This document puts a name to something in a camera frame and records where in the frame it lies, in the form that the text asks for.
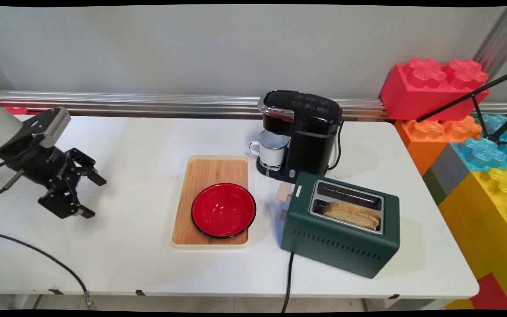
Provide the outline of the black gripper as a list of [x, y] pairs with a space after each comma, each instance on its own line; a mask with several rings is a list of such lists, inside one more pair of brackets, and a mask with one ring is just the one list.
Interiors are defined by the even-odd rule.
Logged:
[[0, 147], [0, 159], [8, 168], [22, 171], [23, 177], [48, 189], [38, 203], [61, 219], [82, 215], [89, 219], [95, 212], [84, 206], [76, 191], [79, 178], [72, 178], [70, 168], [72, 162], [78, 166], [73, 168], [74, 174], [87, 177], [98, 186], [107, 181], [97, 172], [93, 160], [86, 153], [72, 148], [66, 152], [56, 146], [44, 147], [41, 134], [19, 133]]

